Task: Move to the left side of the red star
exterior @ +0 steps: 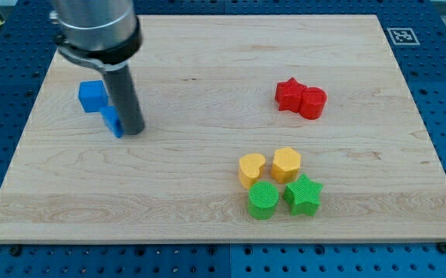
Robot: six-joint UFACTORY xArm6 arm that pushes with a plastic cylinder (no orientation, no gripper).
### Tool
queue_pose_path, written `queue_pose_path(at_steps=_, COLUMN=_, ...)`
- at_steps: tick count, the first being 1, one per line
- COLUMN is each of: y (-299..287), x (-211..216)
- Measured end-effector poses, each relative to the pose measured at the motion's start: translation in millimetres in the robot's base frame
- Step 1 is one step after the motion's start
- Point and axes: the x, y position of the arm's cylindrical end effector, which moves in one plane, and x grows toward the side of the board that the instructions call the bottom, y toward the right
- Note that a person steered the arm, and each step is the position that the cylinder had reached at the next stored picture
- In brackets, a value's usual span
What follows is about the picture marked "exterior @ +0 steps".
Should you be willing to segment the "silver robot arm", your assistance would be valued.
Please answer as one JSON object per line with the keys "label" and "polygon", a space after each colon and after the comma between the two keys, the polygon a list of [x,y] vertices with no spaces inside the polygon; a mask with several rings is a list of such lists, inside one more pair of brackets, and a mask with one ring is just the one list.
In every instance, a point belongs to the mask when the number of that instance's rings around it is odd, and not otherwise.
{"label": "silver robot arm", "polygon": [[52,0],[50,19],[60,54],[89,68],[127,61],[141,47],[140,20],[133,0]]}

